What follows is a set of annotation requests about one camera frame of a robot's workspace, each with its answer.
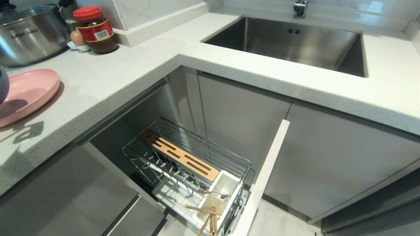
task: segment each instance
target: kitchen floor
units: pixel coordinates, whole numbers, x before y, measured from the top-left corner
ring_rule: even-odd
[[[158,236],[195,236],[197,229],[182,219],[167,216],[167,222]],[[321,236],[321,229],[261,200],[248,236]]]

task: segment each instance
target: egg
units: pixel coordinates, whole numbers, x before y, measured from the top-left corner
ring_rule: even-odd
[[[73,41],[74,45],[76,45],[76,46],[86,45],[86,42],[83,40],[83,37],[82,37],[81,33],[78,32],[78,31],[73,31],[70,34],[70,38]]]

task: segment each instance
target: barcode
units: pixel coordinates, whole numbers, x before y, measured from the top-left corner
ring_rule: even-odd
[[[109,37],[108,31],[104,30],[101,32],[94,33],[96,40],[101,40]]]

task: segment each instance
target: supor logo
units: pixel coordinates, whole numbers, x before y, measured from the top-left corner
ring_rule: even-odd
[[[12,39],[16,39],[16,38],[19,38],[19,37],[22,37],[22,36],[25,36],[26,34],[24,33],[24,32],[22,32],[22,33],[20,33],[20,34],[15,34],[15,35],[11,35],[10,36],[10,38],[12,38]]]

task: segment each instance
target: jar label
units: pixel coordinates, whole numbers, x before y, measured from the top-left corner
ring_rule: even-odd
[[[99,25],[77,28],[86,42],[99,42],[114,35],[114,31],[112,30],[109,20],[106,20]]]

